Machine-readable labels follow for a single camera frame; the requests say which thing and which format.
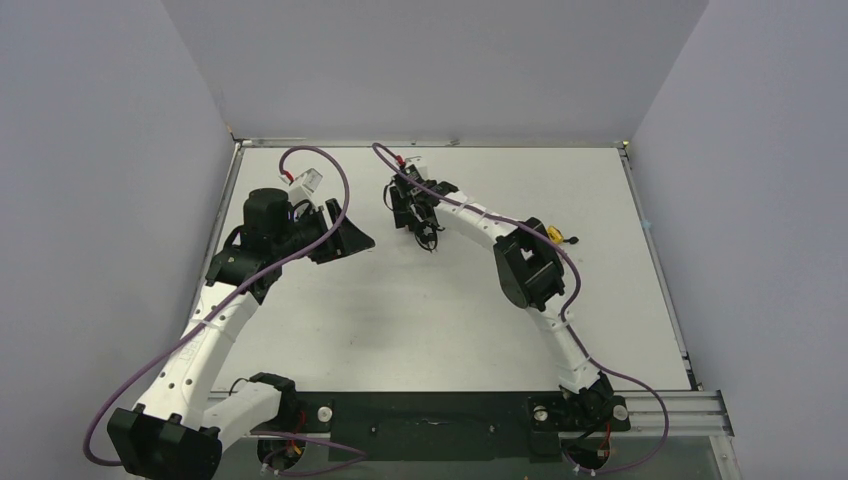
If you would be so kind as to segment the yellow padlock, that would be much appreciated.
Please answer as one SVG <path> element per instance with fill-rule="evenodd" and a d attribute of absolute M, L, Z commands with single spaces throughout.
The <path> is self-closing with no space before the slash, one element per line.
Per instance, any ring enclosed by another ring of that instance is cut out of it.
<path fill-rule="evenodd" d="M 565 242 L 563 234 L 554 226 L 548 226 L 546 233 L 548 238 L 555 244 L 562 244 Z"/>

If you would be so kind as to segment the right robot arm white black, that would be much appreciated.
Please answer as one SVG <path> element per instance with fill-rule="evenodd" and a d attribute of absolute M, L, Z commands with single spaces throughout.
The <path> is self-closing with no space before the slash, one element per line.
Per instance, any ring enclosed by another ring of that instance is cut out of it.
<path fill-rule="evenodd" d="M 503 217 L 453 184 L 423 174 L 408 163 L 387 189 L 397 228 L 413 232 L 425 249 L 434 248 L 439 232 L 448 229 L 490 251 L 504 296 L 529 315 L 551 355 L 567 421 L 577 430 L 608 422 L 614 395 L 608 378 L 549 306 L 567 302 L 565 268 L 544 224 L 536 218 Z"/>

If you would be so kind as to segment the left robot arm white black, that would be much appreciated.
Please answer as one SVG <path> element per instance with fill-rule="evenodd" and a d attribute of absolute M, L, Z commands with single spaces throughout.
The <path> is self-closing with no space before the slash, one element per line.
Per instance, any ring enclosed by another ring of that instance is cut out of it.
<path fill-rule="evenodd" d="M 178 347 L 107 433 L 124 470 L 148 479 L 210 479 L 224 451 L 263 423 L 285 430 L 301 419 L 294 381 L 265 372 L 209 406 L 209 394 L 247 321 L 282 275 L 282 260 L 323 264 L 371 249 L 374 240 L 329 199 L 312 205 L 303 187 L 252 191 L 243 221 L 210 263 L 197 309 Z"/>

